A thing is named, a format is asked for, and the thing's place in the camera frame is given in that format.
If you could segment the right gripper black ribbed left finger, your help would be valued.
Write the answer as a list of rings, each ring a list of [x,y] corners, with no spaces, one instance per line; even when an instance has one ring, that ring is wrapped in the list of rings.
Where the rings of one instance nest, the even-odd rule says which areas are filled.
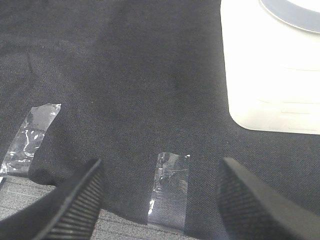
[[[1,220],[2,240],[89,240],[104,199],[100,159],[88,161],[35,203]]]

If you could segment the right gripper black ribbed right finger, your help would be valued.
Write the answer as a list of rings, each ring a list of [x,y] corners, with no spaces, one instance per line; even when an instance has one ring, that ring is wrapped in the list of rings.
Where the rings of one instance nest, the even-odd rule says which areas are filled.
[[[233,158],[219,163],[217,206],[231,240],[318,240],[320,217],[282,196]]]

